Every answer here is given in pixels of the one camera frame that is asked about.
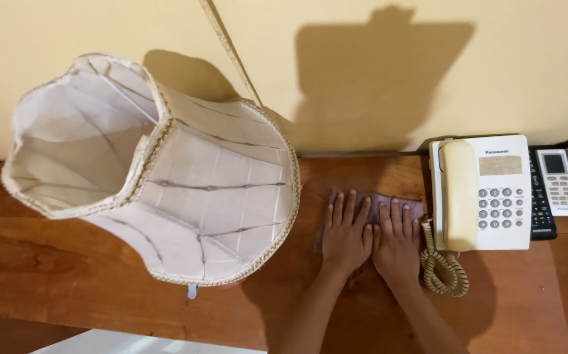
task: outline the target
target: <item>purple cloth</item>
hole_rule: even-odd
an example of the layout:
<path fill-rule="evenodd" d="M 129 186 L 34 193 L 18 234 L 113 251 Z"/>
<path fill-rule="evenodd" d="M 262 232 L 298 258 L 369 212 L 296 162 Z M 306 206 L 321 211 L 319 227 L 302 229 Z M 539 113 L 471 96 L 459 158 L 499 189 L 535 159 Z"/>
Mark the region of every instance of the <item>purple cloth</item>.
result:
<path fill-rule="evenodd" d="M 336 195 L 340 192 L 340 190 L 336 188 L 332 188 L 332 194 L 330 195 L 329 203 L 332 204 L 335 202 Z M 344 202 L 347 202 L 348 199 L 348 192 L 343 192 L 345 194 Z M 372 199 L 372 208 L 369 211 L 369 215 L 367 215 L 367 224 L 379 224 L 380 223 L 380 203 L 384 203 L 391 209 L 391 201 L 394 197 L 387 197 L 386 195 L 377 194 L 377 193 L 356 193 L 356 210 L 355 215 L 358 214 L 358 211 L 363 205 L 363 200 L 365 197 L 370 197 Z M 422 202 L 417 202 L 415 200 L 406 200 L 406 199 L 398 199 L 400 201 L 400 209 L 404 207 L 404 204 L 408 204 L 411 207 L 411 212 L 413 213 L 413 219 L 417 219 L 418 217 L 422 217 L 424 214 L 424 204 Z M 321 252 L 321 245 L 323 241 L 323 224 L 319 231 L 317 231 L 317 236 L 315 238 L 315 251 Z"/>

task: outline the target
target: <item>wooden desk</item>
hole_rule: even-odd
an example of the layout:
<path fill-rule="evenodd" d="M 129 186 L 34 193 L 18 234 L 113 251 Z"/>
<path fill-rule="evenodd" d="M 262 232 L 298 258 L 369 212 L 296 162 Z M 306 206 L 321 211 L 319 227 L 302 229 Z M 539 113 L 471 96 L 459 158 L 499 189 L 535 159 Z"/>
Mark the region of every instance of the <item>wooden desk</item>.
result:
<path fill-rule="evenodd" d="M 321 258 L 312 251 L 332 186 L 425 199 L 418 156 L 301 159 L 302 205 L 294 228 L 262 269 L 232 288 L 154 280 L 120 239 L 79 220 L 48 221 L 0 186 L 0 317 L 101 328 L 266 350 Z M 430 294 L 476 353 L 568 353 L 568 219 L 555 241 L 528 251 L 460 257 L 470 291 Z M 419 353 L 413 332 L 373 266 L 341 294 L 326 353 Z"/>

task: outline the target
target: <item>lampshade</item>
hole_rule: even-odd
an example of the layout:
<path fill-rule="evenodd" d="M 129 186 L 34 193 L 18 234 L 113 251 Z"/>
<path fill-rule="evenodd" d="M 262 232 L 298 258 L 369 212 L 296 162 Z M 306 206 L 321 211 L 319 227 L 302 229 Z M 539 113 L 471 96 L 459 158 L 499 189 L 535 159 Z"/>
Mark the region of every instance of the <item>lampshade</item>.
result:
<path fill-rule="evenodd" d="M 22 97 L 12 127 L 9 193 L 113 233 L 167 282 L 238 281 L 295 220 L 295 152 L 260 109 L 186 96 L 129 60 L 78 57 Z"/>

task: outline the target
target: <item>white landline phone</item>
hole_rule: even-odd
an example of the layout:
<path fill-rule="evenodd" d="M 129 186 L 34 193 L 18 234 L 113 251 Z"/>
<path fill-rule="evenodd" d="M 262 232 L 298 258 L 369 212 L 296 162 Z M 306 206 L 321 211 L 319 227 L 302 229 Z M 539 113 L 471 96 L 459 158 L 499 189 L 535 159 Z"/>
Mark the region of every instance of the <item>white landline phone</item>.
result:
<path fill-rule="evenodd" d="M 532 222 L 529 152 L 524 135 L 447 139 L 429 144 L 433 218 L 422 223 L 424 283 L 433 292 L 463 296 L 465 272 L 453 254 L 473 249 L 528 249 Z M 444 284 L 435 263 L 452 279 Z"/>

